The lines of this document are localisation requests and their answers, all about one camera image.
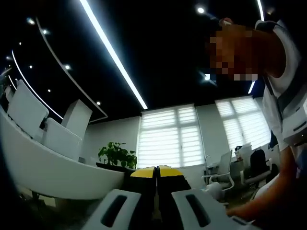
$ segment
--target ceiling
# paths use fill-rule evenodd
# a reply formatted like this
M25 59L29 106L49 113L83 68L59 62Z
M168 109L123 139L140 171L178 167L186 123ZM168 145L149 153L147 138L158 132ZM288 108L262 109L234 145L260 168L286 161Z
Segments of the ceiling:
M217 99L248 94L250 81L219 77L217 85L213 85L204 80L200 71L210 73L204 41L217 19L229 17L237 24L253 27L260 19L256 0L148 3L88 0L88 3L148 109L212 104ZM267 14L274 1L263 0L262 5L266 19L274 19ZM203 6L206 14L197 13L198 6ZM1 16L1 21L7 23L2 33L0 70L11 65L11 78L22 78L14 61L6 60L13 49L31 87L60 116L77 99L93 110L91 120L99 119L96 122L141 114L142 106L78 0L31 3L19 0L6 3L2 9L7 9L14 19ZM44 42L37 24L29 25L27 17L37 17L41 27L49 31L45 36L54 53L62 64L70 65L68 73L88 97L101 102L99 106L67 76ZM258 80L252 95L262 96L263 89L263 82ZM61 121L53 112L50 115Z

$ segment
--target window blind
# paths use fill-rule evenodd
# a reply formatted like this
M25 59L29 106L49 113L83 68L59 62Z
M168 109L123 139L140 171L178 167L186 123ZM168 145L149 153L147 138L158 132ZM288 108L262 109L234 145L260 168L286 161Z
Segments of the window blind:
M216 105L223 120L230 150L247 143L251 143L252 149L256 149L270 142L270 129L253 98L216 101Z
M138 168L204 163L202 139L195 108L169 108L144 113L137 149Z

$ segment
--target black chair backrest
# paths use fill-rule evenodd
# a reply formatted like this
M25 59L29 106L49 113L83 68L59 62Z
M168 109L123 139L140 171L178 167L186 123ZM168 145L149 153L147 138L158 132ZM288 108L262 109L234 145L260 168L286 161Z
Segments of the black chair backrest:
M250 170L251 176L258 176L268 170L265 161L265 154L262 149L254 151L250 156Z

